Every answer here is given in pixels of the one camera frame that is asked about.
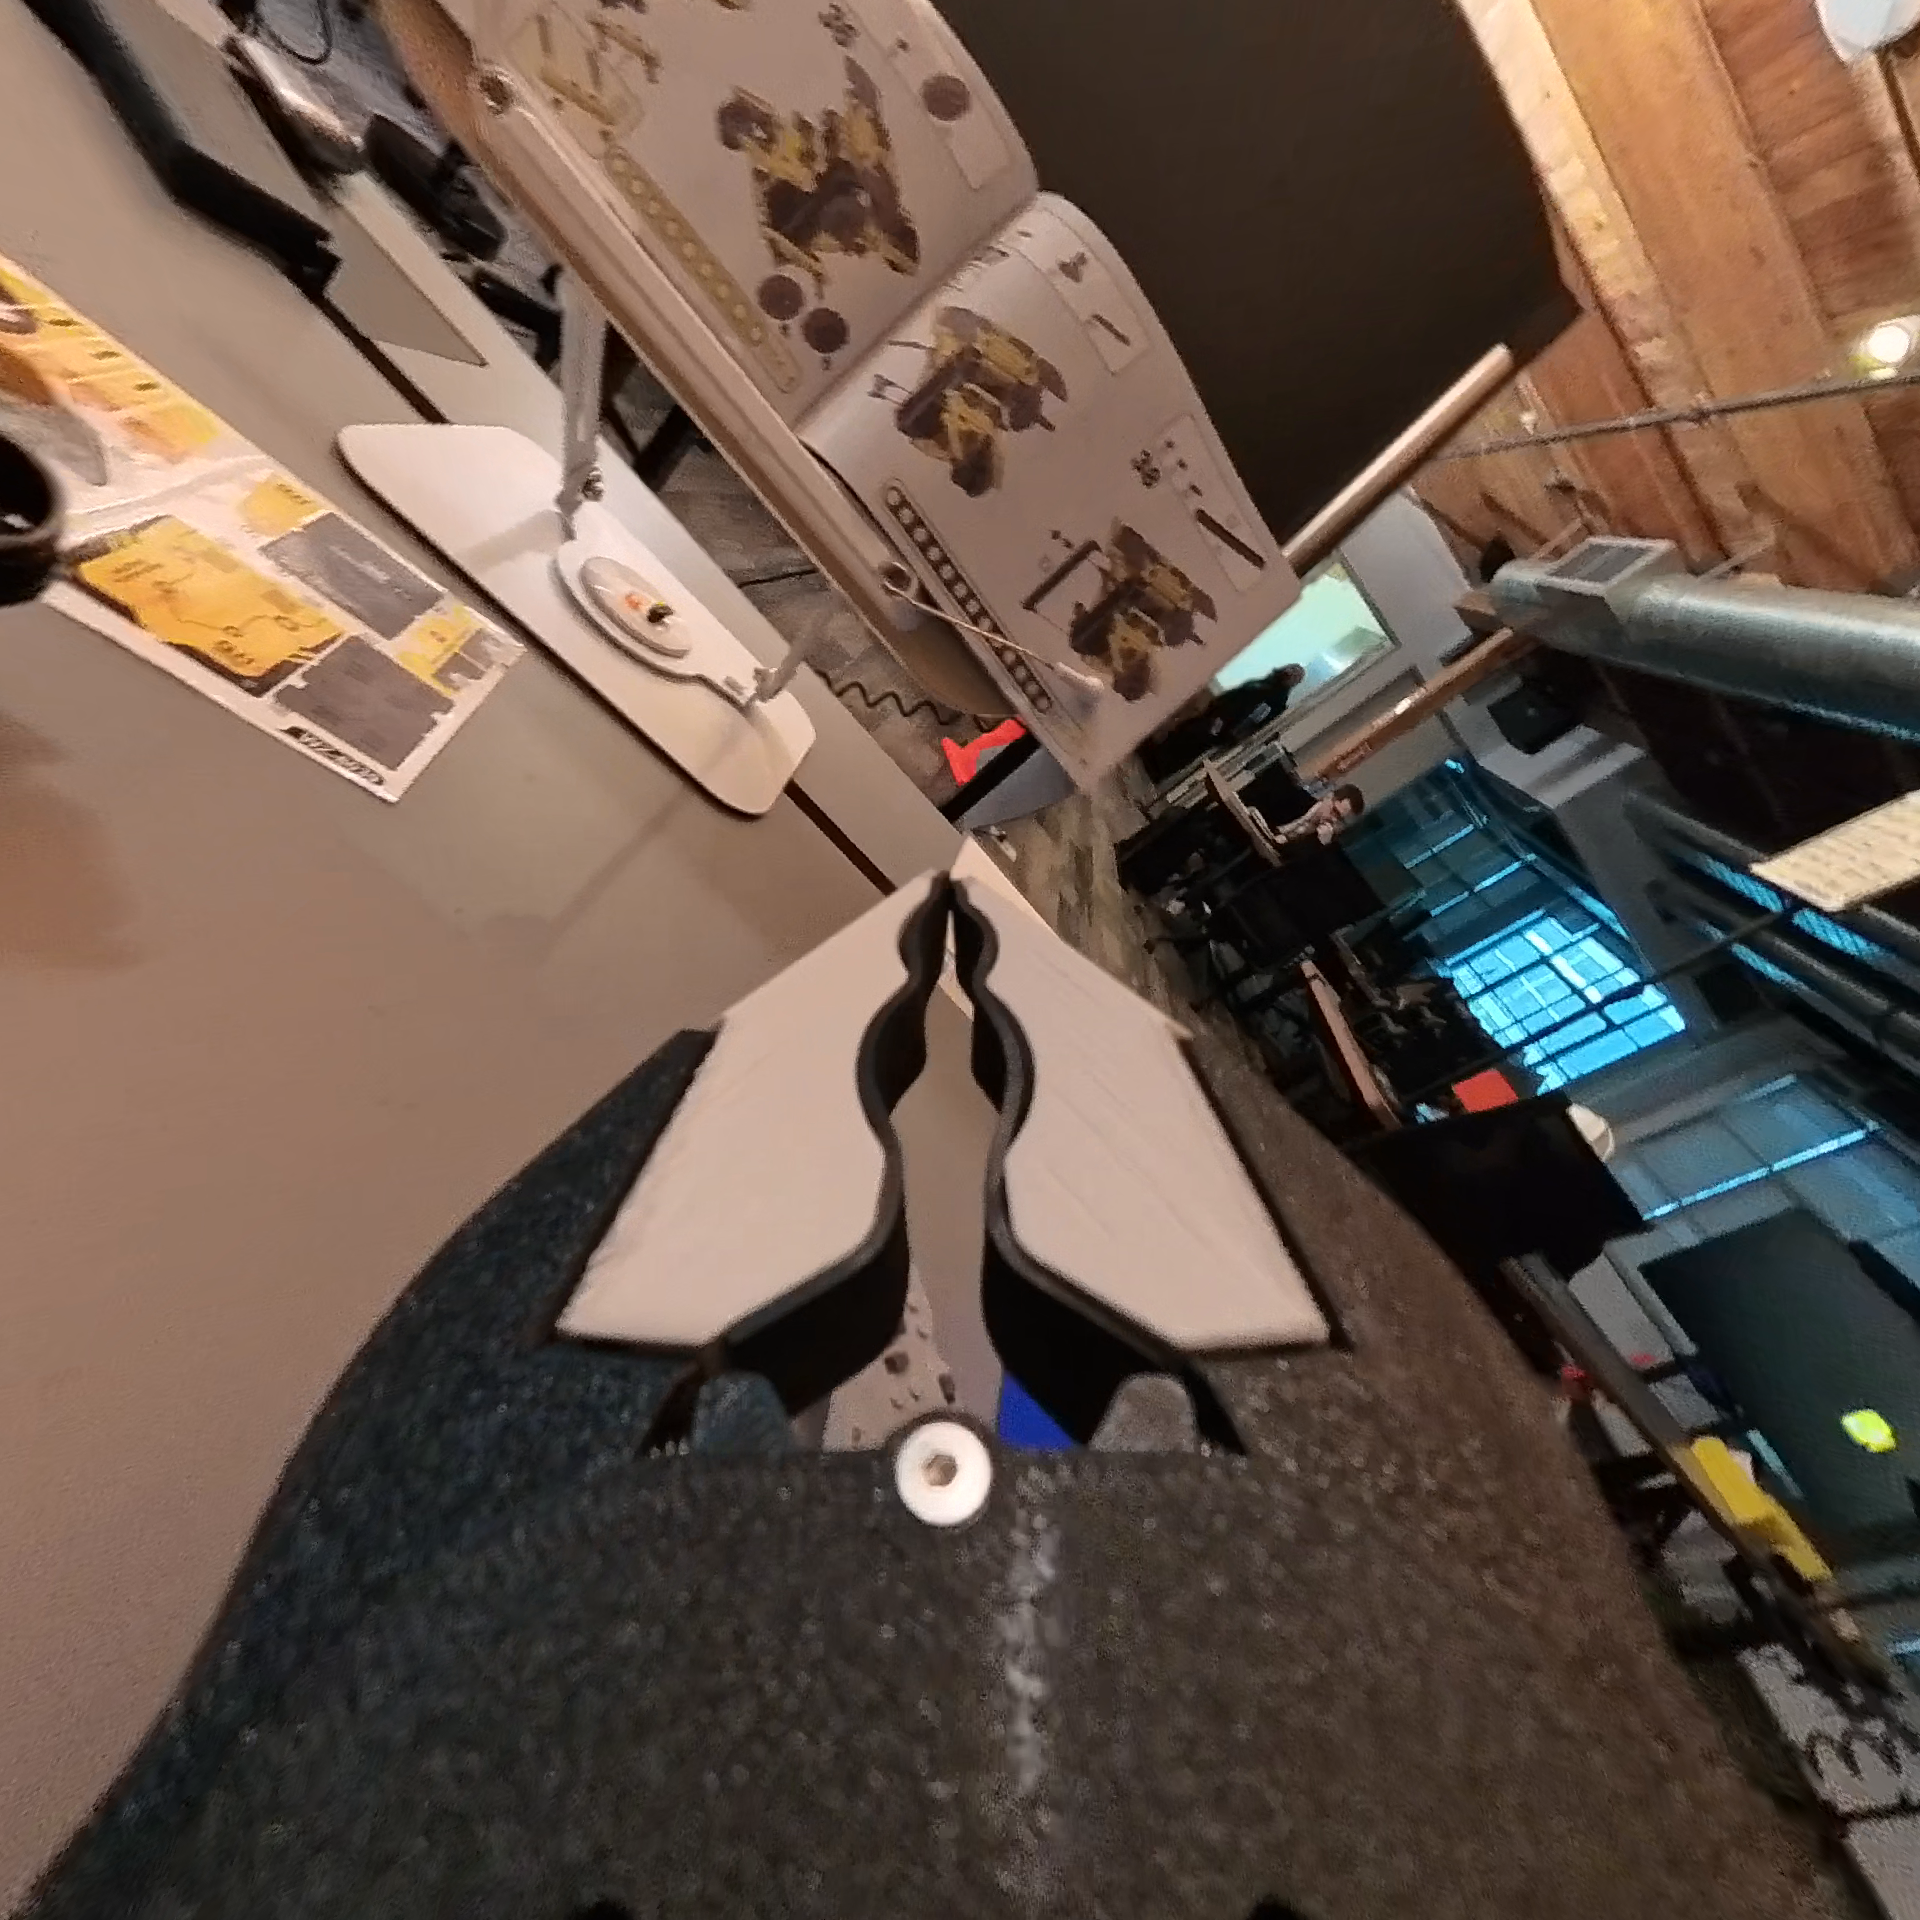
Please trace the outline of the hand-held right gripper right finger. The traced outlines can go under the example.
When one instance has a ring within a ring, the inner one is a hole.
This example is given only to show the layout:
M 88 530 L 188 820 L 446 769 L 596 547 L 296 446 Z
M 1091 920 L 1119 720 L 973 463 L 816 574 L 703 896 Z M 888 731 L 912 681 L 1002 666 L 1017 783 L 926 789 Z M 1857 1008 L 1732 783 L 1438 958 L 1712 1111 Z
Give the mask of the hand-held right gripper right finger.
M 953 884 L 973 1083 L 989 1104 L 980 1310 L 1002 1377 L 1085 1447 L 1128 1384 L 1245 1457 L 1215 1363 L 1336 1344 L 1272 1183 L 1178 1021 L 985 884 Z

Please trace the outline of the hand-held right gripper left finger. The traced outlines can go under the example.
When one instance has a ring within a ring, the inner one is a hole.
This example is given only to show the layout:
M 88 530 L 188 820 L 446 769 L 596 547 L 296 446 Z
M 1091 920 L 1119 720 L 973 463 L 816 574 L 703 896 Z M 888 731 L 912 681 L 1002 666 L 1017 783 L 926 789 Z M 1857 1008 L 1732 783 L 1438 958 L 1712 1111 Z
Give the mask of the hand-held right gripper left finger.
M 912 874 L 737 1001 L 643 1147 L 553 1335 L 754 1374 L 824 1402 L 902 1326 L 910 1208 L 895 1104 L 926 1061 L 944 874 Z

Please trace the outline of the yellow toy vehicle model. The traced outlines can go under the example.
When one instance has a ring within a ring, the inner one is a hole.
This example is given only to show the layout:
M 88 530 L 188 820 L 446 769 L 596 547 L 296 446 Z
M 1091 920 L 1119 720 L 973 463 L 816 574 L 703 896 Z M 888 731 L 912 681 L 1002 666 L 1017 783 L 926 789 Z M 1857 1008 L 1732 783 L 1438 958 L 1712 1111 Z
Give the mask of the yellow toy vehicle model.
M 66 487 L 14 437 L 0 437 L 0 607 L 29 607 L 57 574 Z

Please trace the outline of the yellow grey sticker sheet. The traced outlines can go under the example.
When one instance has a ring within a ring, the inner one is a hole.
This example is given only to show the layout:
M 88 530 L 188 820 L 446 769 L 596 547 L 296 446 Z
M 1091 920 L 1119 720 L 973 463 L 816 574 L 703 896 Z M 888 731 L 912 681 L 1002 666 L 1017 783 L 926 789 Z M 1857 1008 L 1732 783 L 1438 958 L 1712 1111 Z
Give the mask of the yellow grey sticker sheet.
M 57 614 L 372 798 L 522 666 L 522 636 L 14 256 L 0 318 L 8 446 L 57 487 Z

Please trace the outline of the open instruction booklet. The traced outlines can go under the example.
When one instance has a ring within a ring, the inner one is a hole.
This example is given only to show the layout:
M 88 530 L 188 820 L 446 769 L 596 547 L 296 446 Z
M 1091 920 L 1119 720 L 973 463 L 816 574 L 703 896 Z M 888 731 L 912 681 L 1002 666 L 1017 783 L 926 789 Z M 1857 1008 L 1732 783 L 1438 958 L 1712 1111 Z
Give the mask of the open instruction booklet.
M 876 618 L 1104 783 L 1304 600 L 1160 308 L 932 9 L 467 9 L 490 161 Z

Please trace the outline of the white book stand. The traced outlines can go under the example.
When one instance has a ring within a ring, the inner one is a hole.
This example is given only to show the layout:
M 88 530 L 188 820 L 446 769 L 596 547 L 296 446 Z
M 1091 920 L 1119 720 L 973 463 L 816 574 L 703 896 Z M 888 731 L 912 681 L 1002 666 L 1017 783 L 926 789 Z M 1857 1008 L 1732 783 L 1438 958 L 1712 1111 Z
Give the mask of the white book stand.
M 606 341 L 681 409 L 841 607 L 963 714 L 1036 644 L 859 505 L 810 418 L 1036 188 L 932 9 L 372 9 L 407 86 L 558 266 L 553 428 L 349 428 L 349 468 L 703 798 L 760 820 L 810 757 L 808 644 L 743 636 L 606 468 Z

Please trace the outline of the dark grey rectangular pad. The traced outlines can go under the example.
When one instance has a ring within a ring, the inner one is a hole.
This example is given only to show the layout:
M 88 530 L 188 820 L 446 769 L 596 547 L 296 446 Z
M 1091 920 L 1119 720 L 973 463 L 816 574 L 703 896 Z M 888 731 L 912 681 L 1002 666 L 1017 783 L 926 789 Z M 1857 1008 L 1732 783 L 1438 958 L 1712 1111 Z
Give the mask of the dark grey rectangular pad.
M 81 65 L 128 148 L 145 161 L 163 106 L 235 115 L 250 96 L 224 74 L 224 26 L 194 26 L 180 9 L 29 0 L 29 17 Z M 425 302 L 425 293 L 351 225 L 332 222 L 332 188 L 351 174 L 303 174 L 332 234 L 332 285 L 320 308 L 372 348 L 414 348 L 478 367 L 486 355 Z

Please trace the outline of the black divider panel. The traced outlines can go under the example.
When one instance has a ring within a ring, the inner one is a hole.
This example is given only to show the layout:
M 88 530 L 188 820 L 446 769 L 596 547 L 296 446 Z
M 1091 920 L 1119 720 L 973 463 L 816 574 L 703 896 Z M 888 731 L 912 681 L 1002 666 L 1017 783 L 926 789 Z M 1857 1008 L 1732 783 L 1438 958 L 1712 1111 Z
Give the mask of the black divider panel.
M 1295 542 L 1496 348 L 1573 321 L 1520 123 L 1449 0 L 944 0 L 1036 178 L 1160 308 Z

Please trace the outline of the small silver device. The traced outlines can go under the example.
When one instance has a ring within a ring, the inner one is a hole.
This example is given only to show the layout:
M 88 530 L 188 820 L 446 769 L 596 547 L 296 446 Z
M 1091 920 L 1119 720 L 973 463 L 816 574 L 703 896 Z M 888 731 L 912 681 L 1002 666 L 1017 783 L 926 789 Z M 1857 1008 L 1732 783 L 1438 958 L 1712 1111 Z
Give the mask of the small silver device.
M 250 96 L 250 108 L 263 115 L 263 129 L 303 174 L 361 174 L 366 170 L 361 136 L 258 34 L 224 34 L 224 74 L 235 77 L 235 90 Z

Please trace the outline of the silver ventilation duct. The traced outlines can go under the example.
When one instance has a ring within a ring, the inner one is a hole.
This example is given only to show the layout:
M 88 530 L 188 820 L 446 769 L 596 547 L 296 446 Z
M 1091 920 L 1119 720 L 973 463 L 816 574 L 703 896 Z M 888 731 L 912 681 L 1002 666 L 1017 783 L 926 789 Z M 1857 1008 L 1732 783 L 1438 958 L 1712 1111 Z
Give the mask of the silver ventilation duct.
M 1920 607 L 1886 591 L 1698 580 L 1672 542 L 1592 537 L 1486 580 L 1503 627 L 1616 669 L 1746 695 L 1861 736 L 1920 736 Z

